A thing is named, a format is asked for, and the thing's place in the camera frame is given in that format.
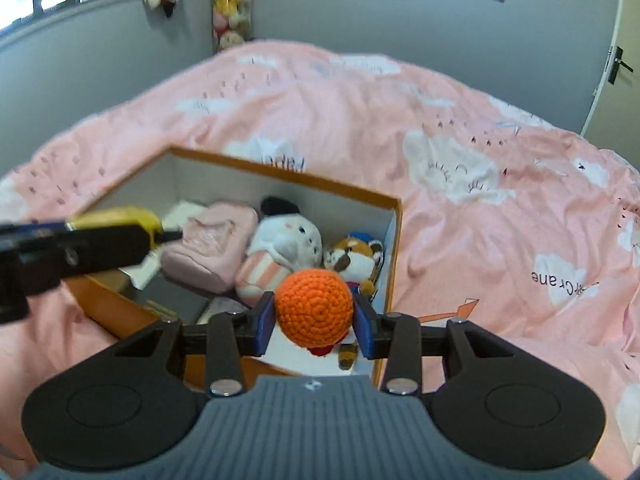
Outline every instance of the pink duvet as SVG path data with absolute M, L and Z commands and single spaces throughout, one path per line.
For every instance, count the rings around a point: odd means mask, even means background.
M 169 143 L 402 197 L 394 308 L 435 320 L 470 304 L 470 320 L 586 382 L 607 410 L 593 463 L 632 470 L 640 176 L 614 153 L 416 66 L 251 43 L 52 140 L 0 182 L 0 221 L 69 215 Z M 0 443 L 26 458 L 28 392 L 110 343 L 65 290 L 34 306 L 0 328 Z M 436 360 L 425 372 L 442 382 Z

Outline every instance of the orange crocheted ball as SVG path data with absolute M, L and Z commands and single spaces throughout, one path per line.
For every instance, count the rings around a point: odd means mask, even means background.
M 351 326 L 351 291 L 332 270 L 290 274 L 277 288 L 274 300 L 280 329 L 302 348 L 333 345 Z

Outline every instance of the stuffed animal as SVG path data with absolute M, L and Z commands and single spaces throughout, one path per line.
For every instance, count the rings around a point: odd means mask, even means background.
M 265 292 L 275 291 L 292 272 L 319 267 L 322 261 L 320 231 L 295 204 L 267 197 L 260 209 L 264 218 L 236 274 L 236 293 L 249 306 Z
M 237 32 L 243 38 L 248 38 L 251 33 L 250 10 L 244 5 L 238 6 L 238 12 L 229 16 L 228 24 L 231 30 Z
M 238 12 L 240 0 L 214 0 L 214 9 L 223 16 L 231 16 Z
M 242 36 L 240 36 L 240 34 L 232 30 L 228 30 L 222 36 L 220 36 L 220 40 L 218 41 L 218 50 L 226 50 L 243 43 L 244 40 L 242 39 Z
M 352 292 L 373 296 L 384 261 L 382 242 L 366 233 L 350 233 L 324 255 L 324 266 L 337 272 Z

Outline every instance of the plush toy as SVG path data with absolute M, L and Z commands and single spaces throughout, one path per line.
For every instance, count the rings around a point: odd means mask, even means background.
M 240 0 L 215 0 L 214 9 L 223 16 L 232 16 L 238 12 Z
M 229 20 L 215 9 L 213 11 L 213 29 L 218 32 L 220 36 L 229 30 Z
M 248 38 L 251 33 L 251 3 L 250 0 L 240 0 L 238 12 L 228 17 L 229 27 L 240 34 L 243 38 Z
M 236 274 L 236 293 L 249 306 L 265 292 L 276 290 L 292 272 L 319 267 L 322 261 L 320 231 L 295 204 L 267 197 L 260 209 L 264 218 Z
M 358 341 L 342 343 L 338 348 L 338 366 L 340 370 L 351 370 L 358 358 Z
M 288 276 L 276 290 L 274 306 L 282 333 L 316 355 L 313 350 L 328 348 L 330 352 L 344 339 L 353 320 L 349 287 L 326 269 L 300 270 Z
M 324 255 L 324 266 L 347 282 L 352 292 L 373 296 L 382 269 L 382 242 L 366 233 L 350 233 Z
M 228 30 L 222 36 L 220 36 L 220 40 L 218 41 L 218 50 L 225 50 L 227 48 L 231 48 L 232 46 L 238 46 L 243 44 L 244 40 L 242 36 L 235 31 Z

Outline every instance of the black hat on plush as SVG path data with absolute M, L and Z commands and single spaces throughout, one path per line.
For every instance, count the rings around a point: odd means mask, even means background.
M 260 211 L 264 216 L 300 214 L 300 208 L 297 205 L 277 196 L 263 198 L 260 203 Z

